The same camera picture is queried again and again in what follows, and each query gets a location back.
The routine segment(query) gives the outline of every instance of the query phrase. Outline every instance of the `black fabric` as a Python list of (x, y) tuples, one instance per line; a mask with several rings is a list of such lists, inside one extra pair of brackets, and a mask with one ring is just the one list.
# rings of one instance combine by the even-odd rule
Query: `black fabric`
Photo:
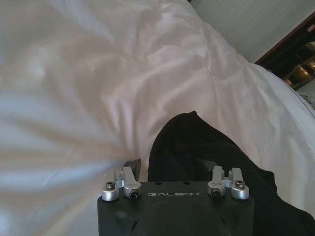
[(315, 221), (305, 211), (281, 200), (274, 174), (257, 167), (238, 147), (196, 112), (180, 114), (157, 136), (150, 154), (149, 181), (208, 181), (200, 160), (224, 170), (239, 167), (255, 199), (253, 235), (315, 236)]

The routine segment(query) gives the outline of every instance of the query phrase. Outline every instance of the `white bedsheet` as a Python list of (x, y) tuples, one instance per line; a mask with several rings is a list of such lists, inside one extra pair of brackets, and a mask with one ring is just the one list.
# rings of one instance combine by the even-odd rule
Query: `white bedsheet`
[(199, 116), (315, 214), (315, 119), (186, 0), (0, 1), (0, 235), (97, 235), (102, 174)]

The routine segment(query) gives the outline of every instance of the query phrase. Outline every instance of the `white wall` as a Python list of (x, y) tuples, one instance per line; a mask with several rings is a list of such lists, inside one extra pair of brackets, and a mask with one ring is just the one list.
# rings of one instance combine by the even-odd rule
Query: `white wall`
[(315, 0), (192, 0), (191, 4), (250, 62), (315, 11)]

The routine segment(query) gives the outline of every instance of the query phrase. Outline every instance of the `silver bracket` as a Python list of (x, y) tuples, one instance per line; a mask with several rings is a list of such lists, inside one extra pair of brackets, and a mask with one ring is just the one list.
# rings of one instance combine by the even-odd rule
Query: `silver bracket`
[(221, 198), (225, 195), (226, 188), (230, 188), (231, 196), (235, 199), (246, 200), (250, 195), (250, 189), (245, 185), (240, 168), (232, 168), (228, 178), (224, 177), (221, 166), (215, 166), (212, 170), (212, 180), (207, 184), (208, 194), (213, 198)]
[(104, 201), (114, 201), (119, 198), (119, 189), (124, 188), (124, 195), (135, 200), (140, 197), (141, 183), (134, 178), (131, 167), (123, 167), (122, 171), (115, 178), (114, 171), (109, 170), (105, 175), (105, 182), (102, 190)]

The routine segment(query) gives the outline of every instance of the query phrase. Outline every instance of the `bed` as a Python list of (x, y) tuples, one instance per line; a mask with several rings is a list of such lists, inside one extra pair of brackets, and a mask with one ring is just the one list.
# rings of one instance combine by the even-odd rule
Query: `bed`
[(197, 111), (315, 215), (315, 114), (186, 0), (0, 2), (0, 235), (97, 235), (103, 173)]

